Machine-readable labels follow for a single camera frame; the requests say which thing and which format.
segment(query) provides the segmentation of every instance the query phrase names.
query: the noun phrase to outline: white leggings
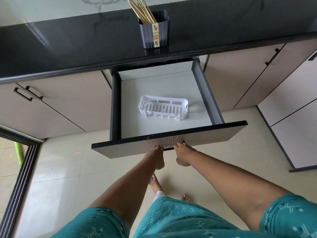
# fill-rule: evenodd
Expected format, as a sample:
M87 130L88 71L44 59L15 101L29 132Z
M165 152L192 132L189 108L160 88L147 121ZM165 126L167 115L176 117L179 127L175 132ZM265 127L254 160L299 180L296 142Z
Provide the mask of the white leggings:
M154 202L157 198L162 197L162 196L166 196L166 195L164 194L163 191L159 190L159 191L156 193L156 196L155 196L153 202Z

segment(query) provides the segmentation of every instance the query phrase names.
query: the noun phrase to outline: green broom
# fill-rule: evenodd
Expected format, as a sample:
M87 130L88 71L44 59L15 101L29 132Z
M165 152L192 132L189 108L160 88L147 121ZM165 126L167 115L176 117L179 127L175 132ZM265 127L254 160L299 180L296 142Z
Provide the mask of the green broom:
M23 163L23 155L22 155L22 151L21 151L21 145L20 145L20 143L14 142L14 147L16 148L16 153L17 153L19 165L21 165Z

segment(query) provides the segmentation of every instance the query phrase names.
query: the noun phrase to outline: white plastic basket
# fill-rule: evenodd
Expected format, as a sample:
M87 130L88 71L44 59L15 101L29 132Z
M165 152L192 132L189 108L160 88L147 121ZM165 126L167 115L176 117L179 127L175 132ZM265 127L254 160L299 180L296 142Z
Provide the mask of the white plastic basket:
M149 117L175 118L183 120L188 112L188 100L143 95L140 99L141 114Z

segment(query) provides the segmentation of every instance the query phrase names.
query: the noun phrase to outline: black door frame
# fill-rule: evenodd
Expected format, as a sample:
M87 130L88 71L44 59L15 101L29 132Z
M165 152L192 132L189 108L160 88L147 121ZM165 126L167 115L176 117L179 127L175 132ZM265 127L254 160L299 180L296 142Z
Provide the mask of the black door frame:
M42 142L37 142L3 128L0 128L0 137L29 146L0 224L0 237L10 238L28 189Z

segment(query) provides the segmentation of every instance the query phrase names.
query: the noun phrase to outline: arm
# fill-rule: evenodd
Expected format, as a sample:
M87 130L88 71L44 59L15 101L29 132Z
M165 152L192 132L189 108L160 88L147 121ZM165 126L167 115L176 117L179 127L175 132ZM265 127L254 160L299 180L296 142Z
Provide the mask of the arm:
M136 166L113 183L89 207L103 206L115 212L128 233L140 210L146 188L156 169L164 167L164 148L156 146Z
M259 231L266 208L288 190L234 165L198 152L185 143L174 145L177 163L191 165L215 188L225 203L247 224Z

